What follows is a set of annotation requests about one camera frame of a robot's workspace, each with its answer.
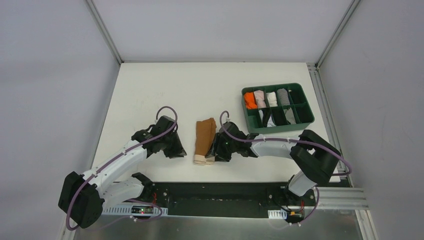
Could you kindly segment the brown underwear beige waistband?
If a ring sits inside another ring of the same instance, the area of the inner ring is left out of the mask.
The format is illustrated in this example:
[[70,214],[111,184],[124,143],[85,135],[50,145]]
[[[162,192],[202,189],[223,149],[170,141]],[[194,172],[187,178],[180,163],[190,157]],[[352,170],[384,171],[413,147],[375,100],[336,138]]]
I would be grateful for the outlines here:
[[213,144],[216,134],[216,121],[213,117],[196,122],[196,140],[193,162],[196,165],[210,166],[215,160],[213,157],[206,157]]

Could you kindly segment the green divided plastic tray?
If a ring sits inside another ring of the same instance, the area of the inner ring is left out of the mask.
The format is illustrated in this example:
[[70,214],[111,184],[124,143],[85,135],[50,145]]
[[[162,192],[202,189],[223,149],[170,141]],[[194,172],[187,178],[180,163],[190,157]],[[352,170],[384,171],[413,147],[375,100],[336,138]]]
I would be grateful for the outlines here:
[[[288,97],[290,105],[281,105],[277,90],[286,89],[288,91]],[[262,127],[261,118],[259,115],[259,109],[247,109],[244,102],[244,94],[248,92],[254,92],[261,90],[264,92],[266,107],[262,109],[270,109],[272,119],[275,123],[275,127]],[[275,92],[277,97],[278,106],[270,107],[266,93]],[[310,104],[306,98],[306,94],[299,83],[284,83],[274,85],[262,85],[262,86],[251,86],[245,87],[241,90],[242,95],[242,106],[245,117],[247,129],[250,133],[259,134],[273,134],[290,131],[304,130],[311,123],[315,121],[315,116],[312,112]],[[288,124],[284,109],[292,108],[296,120],[296,124]]]

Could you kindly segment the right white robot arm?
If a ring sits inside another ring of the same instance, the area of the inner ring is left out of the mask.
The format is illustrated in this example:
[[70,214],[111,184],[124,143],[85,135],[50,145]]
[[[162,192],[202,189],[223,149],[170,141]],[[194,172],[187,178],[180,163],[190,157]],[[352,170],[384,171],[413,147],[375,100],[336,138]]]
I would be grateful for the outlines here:
[[284,189],[284,200],[296,205],[306,192],[330,182],[339,162],[340,153],[310,129],[294,138],[266,137],[259,133],[245,134],[231,121],[215,134],[206,158],[229,162],[232,154],[245,158],[278,157],[293,160],[299,172],[293,175]]

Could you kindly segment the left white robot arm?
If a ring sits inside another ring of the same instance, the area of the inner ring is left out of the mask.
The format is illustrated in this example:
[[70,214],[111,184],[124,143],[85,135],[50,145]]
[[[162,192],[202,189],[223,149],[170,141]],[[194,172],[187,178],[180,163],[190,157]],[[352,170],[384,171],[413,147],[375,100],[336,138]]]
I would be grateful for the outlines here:
[[117,179],[151,155],[163,152],[169,159],[186,156],[177,133],[176,120],[161,116],[147,129],[136,131],[112,157],[78,174],[69,173],[58,200],[58,207],[82,229],[94,224],[104,210],[122,202],[154,200],[153,182],[140,172]]

